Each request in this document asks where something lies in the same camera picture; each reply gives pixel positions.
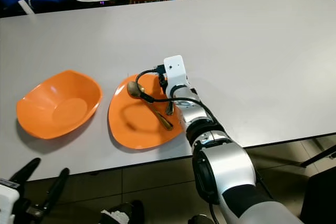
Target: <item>orange bowl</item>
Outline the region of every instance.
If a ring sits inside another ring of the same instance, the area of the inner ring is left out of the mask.
[[[59,73],[31,90],[16,104],[17,119],[30,135],[51,139],[76,129],[96,111],[102,91],[89,76]]]
[[[145,149],[164,144],[182,133],[177,112],[171,116],[165,114],[167,102],[154,102],[153,106],[173,124],[173,130],[167,131],[157,117],[141,99],[128,94],[127,83],[135,76],[123,80],[117,87],[109,108],[109,125],[113,137],[123,146],[132,149]],[[167,96],[162,92],[159,79],[153,74],[146,74],[139,80],[145,92],[157,99]]]

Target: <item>black mesh chair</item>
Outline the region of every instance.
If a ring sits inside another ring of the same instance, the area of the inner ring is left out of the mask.
[[[335,223],[336,167],[309,178],[300,219],[304,224]]]

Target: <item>white table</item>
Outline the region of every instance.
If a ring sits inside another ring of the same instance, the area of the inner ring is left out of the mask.
[[[189,80],[243,147],[336,132],[335,0],[181,0],[0,21],[0,177],[34,157],[32,179],[191,154],[183,135],[130,150],[109,135],[115,88],[180,54]],[[103,99],[85,127],[58,140],[27,135],[16,102],[66,69],[93,77]]]

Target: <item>tiled floor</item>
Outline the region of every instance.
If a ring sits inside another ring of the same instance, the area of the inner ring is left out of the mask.
[[[336,165],[324,158],[307,168],[298,164],[336,144],[336,136],[248,150],[271,193],[295,215],[299,215],[310,176]],[[99,212],[123,201],[144,202],[147,224],[183,224],[195,214],[207,214],[207,204],[195,189],[190,158],[95,175],[72,176],[45,224],[98,223]],[[51,180],[31,182],[26,195],[40,202]],[[225,223],[219,210],[220,223]]]

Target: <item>black cable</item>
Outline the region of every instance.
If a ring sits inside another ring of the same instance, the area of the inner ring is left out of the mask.
[[[257,182],[259,182],[261,184],[261,186],[263,187],[263,189],[267,193],[268,197],[270,197],[271,199],[274,199],[273,195],[271,194],[268,187],[266,186],[266,184],[264,182],[264,179],[262,178],[262,176],[260,175],[260,173],[256,169],[255,169],[255,173],[256,173]]]
[[[212,219],[214,220],[214,223],[219,224],[216,218],[215,212],[214,212],[214,206],[211,203],[209,203],[209,208],[210,208],[210,214],[211,214]]]
[[[155,69],[149,69],[149,70],[145,70],[143,72],[141,72],[140,74],[138,74],[137,78],[135,79],[135,82],[137,84],[139,84],[139,79],[141,76],[143,76],[144,74],[146,73],[155,73],[156,70]],[[185,98],[185,97],[182,97],[182,98],[167,98],[167,99],[156,99],[152,96],[150,96],[149,94],[146,94],[145,92],[142,92],[139,88],[139,85],[137,85],[138,87],[138,91],[140,92],[140,97],[148,102],[173,102],[173,101],[188,101],[188,102],[193,102],[193,103],[196,103],[197,105],[201,106],[205,111],[206,113],[211,117],[211,119],[214,121],[214,123],[218,123],[218,120],[217,118],[213,115],[213,113],[211,112],[211,110],[206,106],[204,105],[201,101],[197,101],[195,99],[191,99],[191,98]]]

